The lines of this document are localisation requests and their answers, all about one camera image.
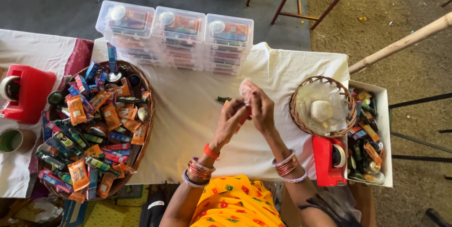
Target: white tablecloth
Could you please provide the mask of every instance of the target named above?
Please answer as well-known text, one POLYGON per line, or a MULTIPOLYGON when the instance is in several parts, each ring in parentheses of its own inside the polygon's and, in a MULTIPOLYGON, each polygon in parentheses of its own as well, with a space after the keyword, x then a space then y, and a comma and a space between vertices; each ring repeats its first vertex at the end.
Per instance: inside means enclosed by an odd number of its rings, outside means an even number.
MULTIPOLYGON (((107 60, 106 42, 104 38, 94 41, 93 60, 107 60)), ((222 108, 217 97, 238 97, 238 88, 246 77, 275 101, 276 128, 287 147, 295 150, 309 177, 315 179, 312 137, 292 122, 287 103, 306 77, 324 75, 341 82, 349 79, 345 54, 273 50, 265 42, 253 46, 240 76, 138 66, 155 90, 156 117, 150 145, 129 184, 182 181, 189 159, 202 154, 217 127, 222 108)), ((280 180, 271 165, 273 158, 262 135, 252 122, 246 121, 222 149, 213 174, 280 180)))
MULTIPOLYGON (((5 69, 2 79, 10 65, 29 65, 55 73, 53 90, 57 90, 75 44, 76 38, 0 29, 0 66, 5 69)), ((0 131, 9 128, 30 129, 36 132, 38 138, 41 126, 41 121, 36 125, 23 125, 14 120, 0 118, 0 131)), ((28 165, 32 151, 26 154, 0 154, 0 197, 26 197, 30 181, 28 165)))

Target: red tape dispenser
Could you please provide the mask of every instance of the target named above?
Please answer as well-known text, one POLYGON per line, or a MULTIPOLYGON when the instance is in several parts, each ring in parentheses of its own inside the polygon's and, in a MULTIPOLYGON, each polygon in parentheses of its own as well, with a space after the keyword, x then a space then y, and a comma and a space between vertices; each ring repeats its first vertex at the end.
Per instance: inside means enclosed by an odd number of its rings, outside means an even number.
POLYGON ((51 72, 28 65, 11 65, 0 84, 0 95, 6 99, 0 117, 21 124, 38 123, 56 79, 51 72))
POLYGON ((347 156, 338 139, 325 139, 318 136, 312 138, 314 149, 315 171, 318 186, 346 185, 347 180, 342 177, 342 166, 347 156))

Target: wooden pole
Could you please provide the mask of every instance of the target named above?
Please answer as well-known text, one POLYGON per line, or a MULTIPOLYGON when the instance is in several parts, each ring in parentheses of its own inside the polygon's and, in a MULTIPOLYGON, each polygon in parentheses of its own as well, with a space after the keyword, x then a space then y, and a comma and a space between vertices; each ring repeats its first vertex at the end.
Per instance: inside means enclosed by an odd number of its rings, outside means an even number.
POLYGON ((385 48, 355 63, 348 68, 348 71, 350 72, 350 74, 360 71, 451 26, 452 12, 449 12, 448 14, 417 30, 416 32, 394 42, 391 45, 386 46, 385 48))

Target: white soap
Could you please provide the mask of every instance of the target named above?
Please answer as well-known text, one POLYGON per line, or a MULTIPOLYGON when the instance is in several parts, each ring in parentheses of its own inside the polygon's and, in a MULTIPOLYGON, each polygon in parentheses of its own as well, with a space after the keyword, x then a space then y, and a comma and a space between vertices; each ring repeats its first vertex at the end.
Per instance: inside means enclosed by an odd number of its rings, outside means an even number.
POLYGON ((326 101, 315 101, 311 104, 311 118, 317 122, 325 122, 333 116, 330 103, 326 101))

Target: small wicker basket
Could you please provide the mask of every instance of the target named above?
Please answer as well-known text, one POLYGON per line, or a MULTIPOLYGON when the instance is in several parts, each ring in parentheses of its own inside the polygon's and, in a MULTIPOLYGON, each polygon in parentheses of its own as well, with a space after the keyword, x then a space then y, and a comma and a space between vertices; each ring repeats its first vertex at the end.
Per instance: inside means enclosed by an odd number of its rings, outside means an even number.
POLYGON ((304 80, 299 86, 298 88, 293 92, 292 96, 290 97, 289 100, 289 114, 292 117, 293 122, 303 131, 312 135, 316 135, 319 137, 323 137, 323 138, 339 138, 342 137, 344 135, 347 134, 347 132, 349 132, 350 130, 352 130, 353 125, 355 124, 356 121, 356 108, 355 108, 355 102, 353 101, 352 95, 350 94, 350 92, 348 91, 348 89, 343 86, 340 82, 333 80, 329 77, 324 77, 324 76, 313 76, 310 78, 307 78, 306 80, 304 80), (296 98, 297 98, 297 93, 298 90, 308 84, 308 83, 313 83, 316 81, 320 81, 321 83, 330 83, 331 85, 336 85, 339 90, 341 90, 340 94, 344 96, 344 99, 347 101, 348 104, 348 109, 350 110, 350 113, 347 115, 346 120, 347 120, 347 129, 344 129, 342 131, 339 132, 331 132, 329 136, 325 136, 324 134, 317 134, 315 132, 313 132, 311 129, 309 129, 302 121, 301 117, 298 115, 298 111, 297 111, 297 106, 296 106, 296 98))
MULTIPOLYGON (((144 154, 146 152, 146 148, 149 144, 149 138, 150 138, 150 133, 152 131, 152 127, 154 125, 154 118, 155 118, 155 101, 154 101, 154 92, 152 90, 152 87, 149 83, 149 81, 147 80, 146 76, 143 74, 143 72, 136 66, 132 65, 129 62, 125 62, 125 61, 118 61, 117 62, 118 65, 118 70, 120 70, 123 75, 125 76, 129 76, 131 74, 137 74, 140 79, 141 79, 141 86, 144 87, 146 89, 146 91, 149 91, 150 93, 150 98, 149 101, 147 103, 147 108, 149 110, 150 113, 150 121, 149 121, 149 126, 146 132, 146 137, 145 137, 145 143, 143 146, 141 146, 140 148, 140 152, 137 155, 137 158, 135 160, 135 162, 132 165, 132 168, 134 170, 138 170, 138 167, 140 166, 140 162, 144 157, 144 154)), ((109 63, 106 62, 101 62, 100 63, 100 68, 97 72, 96 75, 99 75, 102 71, 102 69, 104 68, 108 68, 109 63)), ((77 74, 80 75, 85 75, 86 71, 88 68, 85 68, 83 70, 81 70, 80 72, 78 72, 77 74)), ((62 89, 63 91, 66 91, 68 89, 68 85, 65 85, 64 88, 62 89)), ((135 94, 135 96, 141 96, 141 89, 140 88, 132 88, 133 93, 135 94)), ((50 107, 50 117, 52 120, 56 119, 58 117, 58 113, 57 113, 57 108, 56 106, 51 106, 50 107)), ((42 138, 42 133, 41 136, 38 140, 38 145, 44 143, 43 138, 42 138)), ((41 159, 38 159, 38 164, 37 164, 37 171, 40 172, 41 170, 48 168, 48 169, 52 169, 52 166, 44 161, 42 161, 41 159)), ((111 186, 110 192, 109 192, 109 196, 115 194, 119 189, 121 189, 132 177, 131 174, 126 174, 126 176, 124 178, 118 178, 113 182, 113 185, 111 186)), ((41 182, 49 189, 49 191, 51 191, 52 193, 60 196, 63 199, 68 199, 70 194, 67 193, 58 193, 55 189, 55 187, 51 184, 48 184, 47 182, 44 182, 41 180, 41 182)))

